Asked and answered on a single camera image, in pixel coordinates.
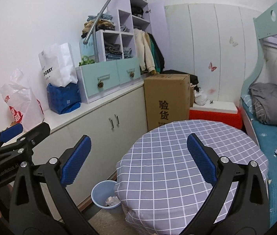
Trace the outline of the blue plastic trash bin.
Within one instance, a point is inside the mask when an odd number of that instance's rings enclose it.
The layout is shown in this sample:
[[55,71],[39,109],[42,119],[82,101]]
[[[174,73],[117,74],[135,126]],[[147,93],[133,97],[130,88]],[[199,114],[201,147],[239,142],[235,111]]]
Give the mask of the blue plastic trash bin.
[[114,210],[117,209],[121,204],[114,208],[108,208],[105,207],[105,201],[109,196],[116,196],[115,195],[115,185],[117,184],[116,181],[113,180],[105,180],[97,183],[92,191],[91,191],[91,199],[92,202],[99,208],[105,209],[105,210]]

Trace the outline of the trash inside bin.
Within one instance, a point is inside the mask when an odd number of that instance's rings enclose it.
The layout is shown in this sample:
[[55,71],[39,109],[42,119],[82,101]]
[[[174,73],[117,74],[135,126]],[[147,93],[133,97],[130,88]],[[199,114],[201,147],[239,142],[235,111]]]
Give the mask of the trash inside bin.
[[105,207],[114,208],[121,204],[121,201],[118,199],[117,196],[109,196],[105,201]]

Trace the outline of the cream low cabinet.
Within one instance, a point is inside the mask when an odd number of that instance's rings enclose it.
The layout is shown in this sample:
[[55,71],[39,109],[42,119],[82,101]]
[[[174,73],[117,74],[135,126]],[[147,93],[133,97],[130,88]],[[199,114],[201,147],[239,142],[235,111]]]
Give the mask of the cream low cabinet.
[[91,152],[72,185],[69,195],[79,210],[90,205],[92,188],[114,179],[116,164],[147,132],[144,83],[121,89],[71,113],[57,115],[46,111],[51,134],[34,148],[32,160],[40,165],[73,147],[83,135],[91,139]]

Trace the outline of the white red plastic bag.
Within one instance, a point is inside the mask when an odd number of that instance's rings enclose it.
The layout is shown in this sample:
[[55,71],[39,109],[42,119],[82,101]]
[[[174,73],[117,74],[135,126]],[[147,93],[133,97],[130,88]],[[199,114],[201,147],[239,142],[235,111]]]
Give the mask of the white red plastic bag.
[[8,105],[15,122],[22,124],[24,132],[28,132],[44,121],[41,103],[35,97],[21,70],[14,70],[10,81],[0,88],[0,94]]

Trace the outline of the red storage box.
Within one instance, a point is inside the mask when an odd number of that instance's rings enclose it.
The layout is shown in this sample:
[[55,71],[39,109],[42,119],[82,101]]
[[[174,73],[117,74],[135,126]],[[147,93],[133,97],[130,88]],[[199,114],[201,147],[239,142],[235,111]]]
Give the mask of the red storage box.
[[200,111],[200,110],[189,110],[189,119],[197,119],[197,120],[210,120],[222,122],[237,129],[243,128],[243,119],[239,109],[235,108],[236,113],[224,113],[224,112],[214,112],[214,111]]

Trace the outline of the grey checked tablecloth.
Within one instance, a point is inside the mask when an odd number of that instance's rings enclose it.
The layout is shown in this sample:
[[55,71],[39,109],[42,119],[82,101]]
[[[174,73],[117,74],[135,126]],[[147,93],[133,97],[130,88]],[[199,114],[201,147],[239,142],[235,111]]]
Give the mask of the grey checked tablecloth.
[[115,194],[127,223],[138,233],[179,234],[209,195],[212,187],[187,149],[190,134],[234,163],[256,161],[267,177],[267,157],[242,130],[208,120],[176,121],[153,129],[117,163]]

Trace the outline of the blue plastic bag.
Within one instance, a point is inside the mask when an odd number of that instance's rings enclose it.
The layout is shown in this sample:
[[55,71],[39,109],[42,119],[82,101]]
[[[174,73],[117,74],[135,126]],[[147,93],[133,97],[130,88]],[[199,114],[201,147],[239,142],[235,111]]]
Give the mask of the blue plastic bag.
[[69,83],[65,87],[55,87],[48,84],[47,97],[49,108],[59,115],[75,111],[80,108],[82,103],[79,86],[74,83]]

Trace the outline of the white plastic bag on floor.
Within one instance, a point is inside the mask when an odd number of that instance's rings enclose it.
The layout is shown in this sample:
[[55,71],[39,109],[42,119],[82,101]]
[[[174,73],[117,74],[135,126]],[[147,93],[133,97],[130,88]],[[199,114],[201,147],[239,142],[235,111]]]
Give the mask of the white plastic bag on floor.
[[199,106],[204,106],[208,100],[208,97],[205,93],[205,91],[202,88],[199,88],[199,90],[194,91],[194,103],[196,103]]

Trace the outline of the brown cardboard box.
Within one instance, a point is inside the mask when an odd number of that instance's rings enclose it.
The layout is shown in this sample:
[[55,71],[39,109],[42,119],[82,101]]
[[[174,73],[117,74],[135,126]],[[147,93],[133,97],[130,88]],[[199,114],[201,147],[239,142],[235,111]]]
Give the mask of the brown cardboard box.
[[189,119],[190,75],[158,74],[144,80],[147,128]]

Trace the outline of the white paper shopping bag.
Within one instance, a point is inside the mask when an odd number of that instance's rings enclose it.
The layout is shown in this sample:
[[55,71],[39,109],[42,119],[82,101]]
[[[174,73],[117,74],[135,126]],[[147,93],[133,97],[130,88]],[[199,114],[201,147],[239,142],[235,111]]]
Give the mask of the white paper shopping bag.
[[39,61],[46,85],[66,87],[77,84],[78,78],[69,43],[57,43],[45,47],[39,53]]

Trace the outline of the grey folded quilt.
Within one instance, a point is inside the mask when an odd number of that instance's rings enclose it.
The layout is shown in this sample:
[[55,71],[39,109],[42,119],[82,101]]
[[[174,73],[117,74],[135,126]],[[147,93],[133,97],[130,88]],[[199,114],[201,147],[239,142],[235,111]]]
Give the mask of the grey folded quilt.
[[277,126],[277,85],[254,83],[249,87],[256,118],[259,122]]

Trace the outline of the mint drawer unit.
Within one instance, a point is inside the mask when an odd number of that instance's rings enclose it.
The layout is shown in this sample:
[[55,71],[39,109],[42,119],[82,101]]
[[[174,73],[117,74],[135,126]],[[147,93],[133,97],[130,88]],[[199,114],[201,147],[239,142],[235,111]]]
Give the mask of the mint drawer unit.
[[137,57],[79,66],[76,73],[83,103],[92,103],[142,80]]

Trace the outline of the hanging clothes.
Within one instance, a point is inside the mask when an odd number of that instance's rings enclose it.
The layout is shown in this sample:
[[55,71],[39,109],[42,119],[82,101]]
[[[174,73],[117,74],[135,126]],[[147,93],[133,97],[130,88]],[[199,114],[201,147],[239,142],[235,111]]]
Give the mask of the hanging clothes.
[[160,74],[164,70],[165,60],[154,36],[135,28],[134,37],[141,72]]

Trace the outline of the white shelf unit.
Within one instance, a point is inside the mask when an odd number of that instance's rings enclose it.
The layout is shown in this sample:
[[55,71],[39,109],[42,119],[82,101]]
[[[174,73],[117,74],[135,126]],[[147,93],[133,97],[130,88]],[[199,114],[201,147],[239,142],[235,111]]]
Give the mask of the white shelf unit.
[[169,65],[169,36],[164,6],[145,0],[112,0],[106,13],[98,21],[95,34],[87,45],[83,41],[95,16],[89,16],[84,24],[80,41],[82,59],[98,58],[100,62],[137,57],[134,29],[154,36],[156,43]]

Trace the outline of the teal bed frame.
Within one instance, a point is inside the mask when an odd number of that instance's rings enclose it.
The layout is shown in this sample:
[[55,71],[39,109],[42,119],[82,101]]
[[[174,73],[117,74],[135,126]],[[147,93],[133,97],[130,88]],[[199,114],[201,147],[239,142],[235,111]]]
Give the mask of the teal bed frame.
[[250,85],[256,82],[277,84],[277,2],[253,18],[257,43],[257,62],[243,83],[240,107],[249,94]]

